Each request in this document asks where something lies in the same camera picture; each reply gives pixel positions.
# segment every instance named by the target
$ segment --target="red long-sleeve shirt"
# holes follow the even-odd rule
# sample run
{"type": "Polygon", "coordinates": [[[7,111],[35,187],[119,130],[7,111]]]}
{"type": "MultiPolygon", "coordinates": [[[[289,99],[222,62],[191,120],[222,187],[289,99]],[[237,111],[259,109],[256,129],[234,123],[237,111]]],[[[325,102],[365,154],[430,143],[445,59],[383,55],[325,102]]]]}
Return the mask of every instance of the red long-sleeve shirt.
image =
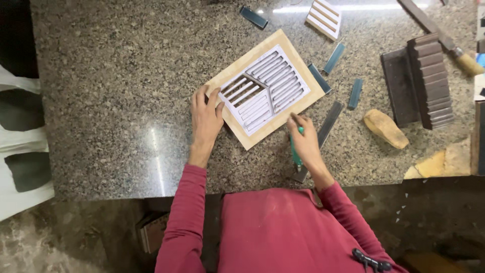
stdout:
{"type": "MultiPolygon", "coordinates": [[[[205,272],[200,261],[205,184],[205,169],[185,165],[155,273],[205,272]]],[[[316,206],[308,189],[227,194],[218,272],[365,272],[352,258],[354,248],[390,262],[391,272],[407,272],[386,254],[338,183],[319,197],[323,208],[316,206]]]]}

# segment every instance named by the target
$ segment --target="person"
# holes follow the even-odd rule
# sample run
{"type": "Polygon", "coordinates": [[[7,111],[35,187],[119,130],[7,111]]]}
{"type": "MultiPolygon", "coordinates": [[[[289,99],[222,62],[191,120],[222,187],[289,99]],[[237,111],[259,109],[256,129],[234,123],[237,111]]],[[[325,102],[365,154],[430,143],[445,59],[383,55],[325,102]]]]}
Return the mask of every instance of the person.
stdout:
{"type": "MultiPolygon", "coordinates": [[[[192,97],[193,141],[172,203],[156,273],[205,272],[200,260],[206,165],[223,126],[224,103],[215,89],[206,104],[208,86],[192,97]]],[[[296,152],[310,171],[323,208],[309,189],[271,188],[226,194],[222,199],[218,272],[367,272],[352,256],[354,248],[392,265],[357,207],[328,171],[311,119],[291,114],[287,127],[296,152]],[[298,125],[304,132],[298,132],[298,125]]]]}

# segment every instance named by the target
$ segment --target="green marker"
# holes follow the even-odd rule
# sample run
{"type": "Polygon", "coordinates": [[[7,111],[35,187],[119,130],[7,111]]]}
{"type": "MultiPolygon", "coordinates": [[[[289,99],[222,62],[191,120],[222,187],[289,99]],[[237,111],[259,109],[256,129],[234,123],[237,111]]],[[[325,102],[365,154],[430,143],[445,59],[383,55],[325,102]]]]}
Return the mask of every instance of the green marker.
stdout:
{"type": "MultiPolygon", "coordinates": [[[[303,134],[303,127],[298,127],[298,131],[300,132],[300,134],[303,134]]],[[[290,143],[291,143],[291,153],[293,154],[293,162],[298,166],[303,165],[303,162],[300,159],[300,156],[296,153],[295,145],[293,144],[293,138],[291,136],[290,136],[290,143]]]]}

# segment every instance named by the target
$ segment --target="beige rock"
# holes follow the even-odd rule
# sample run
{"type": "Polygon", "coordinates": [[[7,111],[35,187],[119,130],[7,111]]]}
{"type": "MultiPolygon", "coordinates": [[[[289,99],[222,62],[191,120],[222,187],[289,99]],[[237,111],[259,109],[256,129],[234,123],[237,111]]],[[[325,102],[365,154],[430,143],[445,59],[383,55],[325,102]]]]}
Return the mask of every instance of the beige rock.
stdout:
{"type": "Polygon", "coordinates": [[[409,144],[404,133],[397,128],[394,121],[377,109],[372,109],[364,116],[365,125],[376,135],[383,138],[395,148],[402,149],[409,144]]]}

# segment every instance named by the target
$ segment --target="granite countertop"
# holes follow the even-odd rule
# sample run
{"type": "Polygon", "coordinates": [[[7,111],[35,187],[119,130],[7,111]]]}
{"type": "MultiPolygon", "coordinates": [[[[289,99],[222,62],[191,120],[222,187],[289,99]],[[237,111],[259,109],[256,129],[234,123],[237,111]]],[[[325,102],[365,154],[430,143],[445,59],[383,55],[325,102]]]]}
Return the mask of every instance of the granite countertop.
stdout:
{"type": "MultiPolygon", "coordinates": [[[[325,65],[336,43],[304,23],[312,1],[297,2],[245,2],[269,19],[259,30],[238,14],[240,3],[225,1],[31,0],[56,196],[173,196],[188,156],[196,88],[280,28],[304,62],[325,65]]],[[[464,50],[474,50],[473,2],[420,3],[464,50]]],[[[400,183],[416,159],[469,136],[473,80],[446,57],[455,123],[437,131],[412,124],[403,129],[410,144],[391,147],[362,122],[372,108],[392,116],[379,55],[424,32],[393,0],[338,4],[346,50],[326,77],[333,93],[304,113],[319,128],[333,101],[347,104],[354,79],[362,78],[360,103],[343,110],[323,156],[344,186],[400,183]]],[[[311,187],[311,180],[288,179],[294,169],[286,133],[282,126],[246,151],[223,129],[207,193],[311,187]]]]}

